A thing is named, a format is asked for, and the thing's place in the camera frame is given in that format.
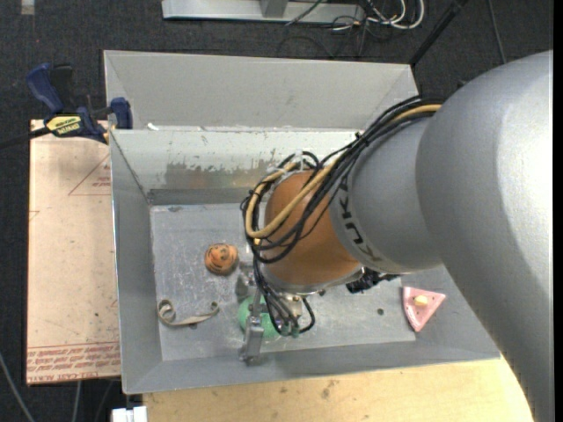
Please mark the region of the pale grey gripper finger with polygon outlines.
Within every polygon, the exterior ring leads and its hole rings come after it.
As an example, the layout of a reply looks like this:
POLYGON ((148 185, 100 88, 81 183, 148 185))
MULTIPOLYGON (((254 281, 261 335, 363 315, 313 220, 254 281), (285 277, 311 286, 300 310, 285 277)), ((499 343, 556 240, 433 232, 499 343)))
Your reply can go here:
POLYGON ((239 349, 239 359, 247 365, 260 359, 260 348, 265 329, 260 316, 248 316, 245 320, 245 335, 242 347, 239 349))
POLYGON ((247 298, 256 291, 256 284, 252 274, 240 273, 235 285, 237 298, 247 298))

